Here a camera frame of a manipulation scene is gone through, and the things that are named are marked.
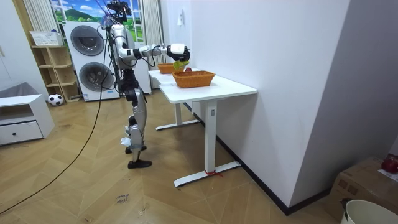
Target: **white bucket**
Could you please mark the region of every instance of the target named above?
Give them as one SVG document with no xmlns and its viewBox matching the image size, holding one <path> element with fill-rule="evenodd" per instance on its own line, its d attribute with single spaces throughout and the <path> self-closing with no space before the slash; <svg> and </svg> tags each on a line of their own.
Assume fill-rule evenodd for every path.
<svg viewBox="0 0 398 224">
<path fill-rule="evenodd" d="M 390 210 L 364 200 L 342 202 L 345 213 L 341 224 L 393 224 L 398 223 L 398 215 Z"/>
</svg>

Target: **stacked washer and dryer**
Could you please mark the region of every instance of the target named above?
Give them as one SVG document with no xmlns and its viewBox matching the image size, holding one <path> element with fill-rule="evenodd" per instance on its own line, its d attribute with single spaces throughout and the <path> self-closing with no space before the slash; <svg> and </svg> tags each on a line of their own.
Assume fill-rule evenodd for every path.
<svg viewBox="0 0 398 224">
<path fill-rule="evenodd" d="M 112 75 L 114 70 L 110 64 L 109 53 L 106 53 L 105 65 L 103 64 L 104 50 L 108 46 L 105 46 L 105 31 L 100 28 L 97 31 L 99 25 L 97 22 L 67 22 L 64 25 L 70 55 L 85 101 L 100 99 L 103 78 L 101 98 L 120 97 L 117 87 L 114 87 L 116 77 Z"/>
</svg>

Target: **red object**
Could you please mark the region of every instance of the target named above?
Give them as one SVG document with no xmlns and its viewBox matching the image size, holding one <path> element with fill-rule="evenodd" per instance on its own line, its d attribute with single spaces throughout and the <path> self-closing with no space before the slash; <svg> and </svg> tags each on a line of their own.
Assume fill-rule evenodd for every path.
<svg viewBox="0 0 398 224">
<path fill-rule="evenodd" d="M 205 174 L 207 174 L 207 175 L 218 175 L 218 176 L 220 176 L 220 177 L 224 177 L 222 174 L 217 173 L 216 171 L 213 171 L 213 172 L 207 172 L 207 171 L 205 171 Z"/>
<path fill-rule="evenodd" d="M 383 168 L 385 171 L 395 174 L 398 173 L 398 160 L 394 157 L 390 159 L 386 159 L 382 164 L 381 168 Z"/>
</svg>

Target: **table top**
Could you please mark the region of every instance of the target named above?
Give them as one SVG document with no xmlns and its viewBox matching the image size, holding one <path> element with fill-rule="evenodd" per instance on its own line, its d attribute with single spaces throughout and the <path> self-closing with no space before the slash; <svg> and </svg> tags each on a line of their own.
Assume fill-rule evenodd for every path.
<svg viewBox="0 0 398 224">
<path fill-rule="evenodd" d="M 196 88 L 180 88 L 172 75 L 163 75 L 159 71 L 149 71 L 149 75 L 160 83 L 160 89 L 170 103 L 184 103 L 187 101 L 216 100 L 232 96 L 242 96 L 257 93 L 255 88 L 238 82 L 214 76 L 210 86 Z"/>
</svg>

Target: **orange basket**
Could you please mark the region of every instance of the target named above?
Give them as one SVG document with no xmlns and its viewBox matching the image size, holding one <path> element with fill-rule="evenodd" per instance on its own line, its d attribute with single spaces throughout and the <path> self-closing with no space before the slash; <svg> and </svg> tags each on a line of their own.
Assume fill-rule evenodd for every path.
<svg viewBox="0 0 398 224">
<path fill-rule="evenodd" d="M 171 74 L 173 72 L 182 72 L 184 71 L 184 67 L 175 69 L 172 63 L 166 63 L 166 64 L 158 64 L 157 67 L 160 70 L 160 74 Z"/>
<path fill-rule="evenodd" d="M 173 72 L 175 82 L 181 88 L 210 86 L 211 80 L 216 75 L 207 71 Z"/>
</svg>

